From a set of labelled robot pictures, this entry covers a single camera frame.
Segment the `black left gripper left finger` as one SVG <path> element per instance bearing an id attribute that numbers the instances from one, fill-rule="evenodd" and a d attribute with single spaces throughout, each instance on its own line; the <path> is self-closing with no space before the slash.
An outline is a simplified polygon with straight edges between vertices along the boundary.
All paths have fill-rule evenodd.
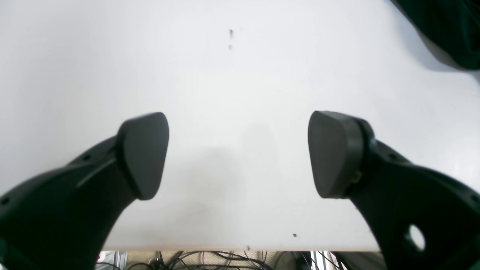
<path id="1" fill-rule="evenodd" d="M 118 217 L 161 184 L 169 126 L 161 112 L 125 121 L 118 133 L 69 164 L 1 196 L 1 266 L 92 270 Z"/>

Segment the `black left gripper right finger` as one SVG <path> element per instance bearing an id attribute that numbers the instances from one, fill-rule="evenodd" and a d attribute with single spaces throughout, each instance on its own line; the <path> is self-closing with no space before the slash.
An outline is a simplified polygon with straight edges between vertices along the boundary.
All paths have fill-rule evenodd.
<path id="1" fill-rule="evenodd" d="M 478 270 L 479 194 L 377 140 L 361 118 L 315 111 L 307 128 L 322 198 L 349 199 L 389 270 Z"/>

